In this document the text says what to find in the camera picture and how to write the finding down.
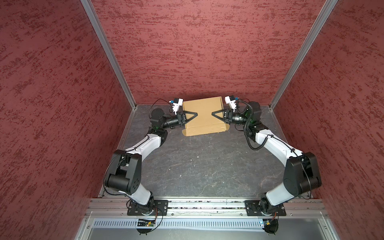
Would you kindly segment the brown cardboard box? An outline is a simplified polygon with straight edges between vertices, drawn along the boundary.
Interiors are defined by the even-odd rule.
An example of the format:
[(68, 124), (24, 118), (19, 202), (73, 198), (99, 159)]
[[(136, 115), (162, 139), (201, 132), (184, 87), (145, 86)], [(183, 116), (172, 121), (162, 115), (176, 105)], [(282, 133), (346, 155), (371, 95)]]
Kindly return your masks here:
[(182, 133), (186, 137), (226, 132), (230, 128), (212, 115), (212, 112), (223, 110), (222, 97), (186, 101), (183, 102), (183, 110), (198, 114), (185, 125)]

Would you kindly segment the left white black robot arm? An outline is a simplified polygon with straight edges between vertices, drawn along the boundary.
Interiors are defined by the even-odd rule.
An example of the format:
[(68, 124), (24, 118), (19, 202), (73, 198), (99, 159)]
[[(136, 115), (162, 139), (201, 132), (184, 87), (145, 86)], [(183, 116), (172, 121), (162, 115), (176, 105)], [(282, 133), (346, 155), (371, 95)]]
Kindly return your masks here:
[(151, 127), (144, 139), (126, 150), (116, 150), (108, 166), (103, 188), (116, 191), (115, 195), (130, 198), (130, 206), (139, 214), (150, 216), (156, 210), (153, 193), (141, 184), (142, 162), (154, 150), (164, 144), (168, 136), (167, 129), (185, 126), (194, 120), (198, 113), (176, 112), (166, 116), (162, 109), (150, 113)]

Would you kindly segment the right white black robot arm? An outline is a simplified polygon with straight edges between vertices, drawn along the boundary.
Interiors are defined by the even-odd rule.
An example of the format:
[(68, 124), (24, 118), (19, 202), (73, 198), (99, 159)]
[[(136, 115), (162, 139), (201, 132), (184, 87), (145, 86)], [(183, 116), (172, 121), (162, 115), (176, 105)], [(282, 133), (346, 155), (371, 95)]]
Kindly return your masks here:
[(228, 104), (229, 109), (212, 112), (212, 116), (228, 125), (242, 125), (250, 149), (268, 150), (285, 168), (282, 183), (261, 195), (257, 211), (264, 216), (274, 215), (284, 203), (304, 193), (311, 194), (313, 190), (322, 186), (316, 156), (290, 146), (265, 126), (261, 121), (262, 110), (259, 103), (245, 102), (246, 107), (242, 112), (237, 110), (237, 100)]

